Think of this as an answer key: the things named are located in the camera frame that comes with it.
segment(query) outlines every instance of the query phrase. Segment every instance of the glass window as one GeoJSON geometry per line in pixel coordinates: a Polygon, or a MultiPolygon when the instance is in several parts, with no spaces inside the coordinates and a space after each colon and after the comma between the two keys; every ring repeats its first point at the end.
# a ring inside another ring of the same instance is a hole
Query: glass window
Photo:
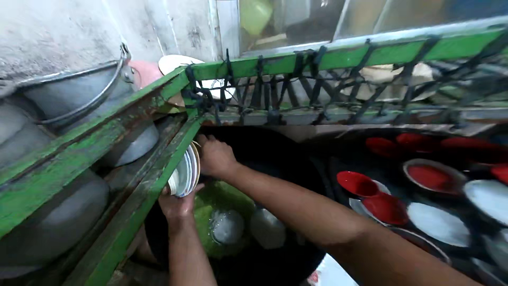
{"type": "Polygon", "coordinates": [[[240,50],[331,41],[344,0],[240,0],[240,50]]]}
{"type": "Polygon", "coordinates": [[[379,33],[508,14],[506,0],[391,0],[379,33]]]}

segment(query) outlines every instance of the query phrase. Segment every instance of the person's left hand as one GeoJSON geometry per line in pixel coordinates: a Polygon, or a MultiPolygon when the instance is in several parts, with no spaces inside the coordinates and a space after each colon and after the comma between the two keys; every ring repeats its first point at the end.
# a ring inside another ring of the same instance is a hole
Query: person's left hand
{"type": "Polygon", "coordinates": [[[173,220],[194,217],[194,198],[196,197],[196,193],[204,186],[205,184],[198,184],[194,191],[184,197],[169,195],[169,188],[164,187],[162,194],[158,198],[158,202],[168,223],[171,223],[173,220]]]}

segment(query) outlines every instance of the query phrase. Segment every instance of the stack of plates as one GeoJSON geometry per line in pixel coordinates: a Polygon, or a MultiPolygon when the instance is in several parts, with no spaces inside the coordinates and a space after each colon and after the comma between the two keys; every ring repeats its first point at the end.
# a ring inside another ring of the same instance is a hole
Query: stack of plates
{"type": "Polygon", "coordinates": [[[200,173],[198,149],[191,142],[168,180],[171,194],[177,197],[190,194],[198,184],[200,173]]]}

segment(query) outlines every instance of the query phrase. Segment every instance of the person's right hand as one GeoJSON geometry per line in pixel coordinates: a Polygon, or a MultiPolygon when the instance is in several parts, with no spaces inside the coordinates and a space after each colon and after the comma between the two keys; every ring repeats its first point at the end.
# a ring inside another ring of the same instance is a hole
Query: person's right hand
{"type": "Polygon", "coordinates": [[[239,163],[236,161],[233,149],[224,142],[221,142],[213,135],[198,136],[198,143],[201,145],[201,171],[217,179],[223,179],[236,169],[239,163]]]}

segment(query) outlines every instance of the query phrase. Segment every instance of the green metal frame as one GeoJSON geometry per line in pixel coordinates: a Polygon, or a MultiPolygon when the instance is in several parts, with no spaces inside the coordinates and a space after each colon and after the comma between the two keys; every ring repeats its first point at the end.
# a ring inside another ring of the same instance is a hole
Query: green metal frame
{"type": "MultiPolygon", "coordinates": [[[[424,60],[473,56],[500,34],[501,31],[496,30],[445,37],[426,54],[424,60]]],[[[367,65],[410,62],[424,42],[425,39],[420,38],[378,43],[379,48],[369,58],[367,65]]],[[[331,48],[323,56],[319,69],[354,67],[367,49],[367,45],[331,48]]],[[[294,53],[265,57],[263,74],[291,73],[295,59],[294,53]]],[[[258,58],[232,60],[231,63],[237,78],[257,74],[258,58]]],[[[197,80],[224,78],[227,75],[224,62],[193,65],[192,69],[197,80]]],[[[99,160],[132,127],[150,118],[172,96],[188,87],[189,80],[184,68],[178,68],[131,95],[108,114],[53,140],[45,149],[27,154],[16,165],[4,169],[0,174],[0,238],[99,160]]],[[[180,120],[171,125],[173,133],[162,136],[171,142],[159,147],[150,163],[139,173],[137,181],[131,183],[134,191],[128,193],[118,212],[113,213],[111,221],[80,259],[65,285],[106,284],[205,118],[198,116],[197,110],[189,109],[185,123],[180,120]]]]}

